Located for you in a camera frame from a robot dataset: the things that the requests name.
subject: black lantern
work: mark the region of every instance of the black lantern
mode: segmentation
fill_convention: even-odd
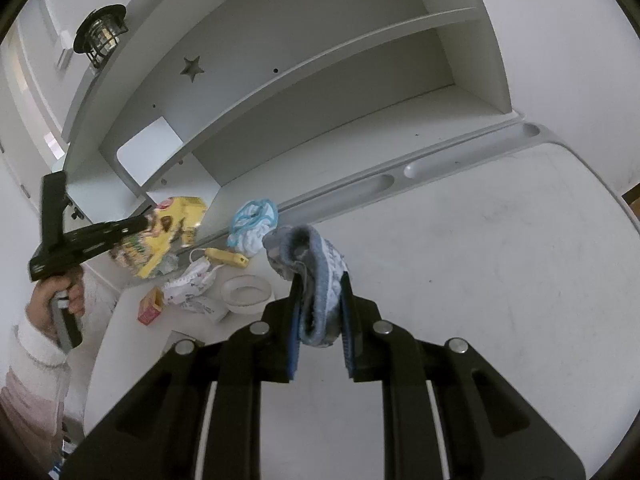
[[[89,14],[76,32],[74,52],[86,54],[100,70],[118,46],[118,37],[129,29],[124,23],[124,5],[110,5]]]

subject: pink sleeve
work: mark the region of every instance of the pink sleeve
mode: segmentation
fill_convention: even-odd
[[[69,376],[65,358],[26,317],[14,327],[0,406],[46,471],[59,457],[62,446],[62,402]]]

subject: tape roll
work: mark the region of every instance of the tape roll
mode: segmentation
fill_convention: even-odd
[[[252,274],[226,280],[220,294],[226,307],[236,314],[260,314],[273,301],[271,283]]]

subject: white shelf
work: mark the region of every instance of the white shelf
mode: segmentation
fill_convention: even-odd
[[[84,161],[69,177],[66,192],[91,222],[122,220],[146,200],[137,197],[100,153]]]
[[[221,186],[325,132],[454,83],[435,30],[351,56],[279,92],[193,155]]]
[[[161,116],[120,146],[116,156],[122,167],[141,186],[154,174],[158,164],[181,145],[180,137]]]
[[[220,184],[207,173],[195,156],[189,154],[181,160],[181,164],[167,171],[147,194],[157,204],[172,196],[197,196],[209,207],[219,190]]]
[[[334,46],[329,50],[325,50],[324,52],[297,64],[286,72],[283,72],[280,76],[275,77],[264,85],[258,87],[253,92],[235,102],[229,108],[216,116],[205,129],[194,134],[190,140],[185,142],[180,150],[167,159],[167,161],[162,164],[146,181],[146,184],[142,186],[143,189],[148,189],[179,160],[185,157],[188,153],[193,152],[193,150],[199,147],[203,142],[206,142],[206,140],[210,139],[215,135],[215,133],[219,132],[228,124],[231,124],[232,121],[295,83],[300,82],[303,79],[342,60],[382,44],[398,40],[399,38],[404,38],[405,36],[409,36],[417,32],[442,27],[444,25],[451,25],[453,23],[469,22],[476,20],[479,17],[480,13],[475,7],[446,10],[444,12],[419,16],[418,18],[394,23],[388,27],[379,28],[378,30],[363,34],[362,36]]]
[[[127,101],[180,38],[225,1],[131,0],[127,4],[129,32],[90,88],[80,88],[74,98],[70,116],[74,124],[65,126],[65,138],[71,143],[65,163],[69,174],[99,149]]]
[[[456,84],[504,113],[511,112],[507,76],[489,16],[482,0],[422,0],[431,12],[475,6],[482,19],[468,26],[438,31]]]
[[[247,200],[269,198],[280,205],[388,160],[516,117],[455,85],[390,106],[315,137],[223,186],[198,239],[227,228]]]

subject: printed wrapper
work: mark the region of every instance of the printed wrapper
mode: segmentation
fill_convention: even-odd
[[[182,234],[182,247],[195,242],[196,229],[207,207],[202,199],[194,196],[175,196],[160,203],[148,216],[149,227],[124,238],[111,251],[111,257],[140,278],[154,276],[160,264],[170,264],[165,258],[171,243]]]

